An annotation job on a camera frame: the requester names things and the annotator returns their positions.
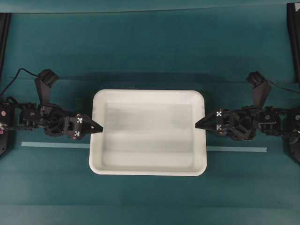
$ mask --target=teal mat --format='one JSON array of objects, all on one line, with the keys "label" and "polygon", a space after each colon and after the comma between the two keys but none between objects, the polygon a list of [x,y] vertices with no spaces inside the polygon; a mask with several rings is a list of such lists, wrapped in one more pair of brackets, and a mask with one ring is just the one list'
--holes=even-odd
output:
[{"label": "teal mat", "polygon": [[292,0],[2,0],[1,12],[10,13],[100,13],[153,10],[183,10],[253,5],[285,4]]},{"label": "teal mat", "polygon": [[[91,112],[104,88],[196,90],[206,111],[250,105],[245,77],[259,70],[297,89],[285,5],[109,14],[12,16],[1,86],[19,67],[53,69],[51,101]],[[21,74],[7,96],[37,102]],[[273,89],[266,105],[299,106]],[[0,158],[4,224],[274,224],[300,222],[300,166],[276,137],[234,142],[207,133],[210,146],[268,148],[267,153],[208,152],[199,177],[99,176],[88,150],[22,147],[74,143],[42,130],[18,132]],[[89,137],[81,143],[89,143]]]}]

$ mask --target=tape strip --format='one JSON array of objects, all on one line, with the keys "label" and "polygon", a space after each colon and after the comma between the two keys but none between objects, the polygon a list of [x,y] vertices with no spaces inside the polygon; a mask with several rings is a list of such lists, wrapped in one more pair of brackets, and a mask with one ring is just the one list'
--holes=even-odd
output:
[{"label": "tape strip", "polygon": [[[53,142],[22,142],[23,147],[39,148],[70,148],[70,149],[89,149],[90,144],[80,143],[53,143]],[[264,147],[224,147],[207,146],[207,151],[233,151],[233,152],[267,152]]]}]

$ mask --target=black robotic arm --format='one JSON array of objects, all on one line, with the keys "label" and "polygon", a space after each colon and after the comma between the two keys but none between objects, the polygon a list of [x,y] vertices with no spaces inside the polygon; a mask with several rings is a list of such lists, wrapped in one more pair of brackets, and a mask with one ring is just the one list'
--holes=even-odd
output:
[{"label": "black robotic arm", "polygon": [[253,87],[252,106],[238,110],[215,110],[199,120],[195,128],[212,131],[218,136],[228,136],[236,141],[253,139],[257,130],[266,135],[281,136],[289,143],[291,156],[300,163],[300,109],[263,107],[271,90],[270,84],[276,84],[257,71],[250,73],[247,80]]}]

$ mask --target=teal backdrop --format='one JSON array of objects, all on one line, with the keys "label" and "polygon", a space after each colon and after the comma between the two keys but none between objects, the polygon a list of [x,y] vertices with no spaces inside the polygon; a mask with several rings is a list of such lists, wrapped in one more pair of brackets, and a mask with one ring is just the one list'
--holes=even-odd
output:
[{"label": "teal backdrop", "polygon": [[[14,11],[17,2],[3,7]],[[27,6],[51,11],[33,2],[24,12]],[[34,73],[51,68],[60,77],[51,102],[87,114],[94,94],[107,88],[196,90],[206,112],[240,108],[252,104],[245,78],[256,70],[298,89],[285,1],[231,2],[186,10],[12,14],[1,88],[20,67]],[[33,77],[20,74],[9,95],[38,102]],[[299,96],[273,88],[266,105],[298,107]],[[21,146],[73,143],[42,129],[18,132],[10,141],[0,157],[3,225],[300,223],[300,166],[280,138],[257,134],[235,142],[207,132],[209,146],[267,147],[267,153],[208,152],[207,170],[198,177],[96,175],[86,149]]]}]

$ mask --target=white tray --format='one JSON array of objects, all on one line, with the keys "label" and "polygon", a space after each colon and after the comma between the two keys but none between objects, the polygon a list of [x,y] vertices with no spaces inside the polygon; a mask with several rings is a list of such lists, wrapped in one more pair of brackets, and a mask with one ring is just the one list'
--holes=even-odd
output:
[{"label": "white tray", "polygon": [[206,169],[204,99],[193,90],[101,90],[90,138],[97,174],[197,176]]}]

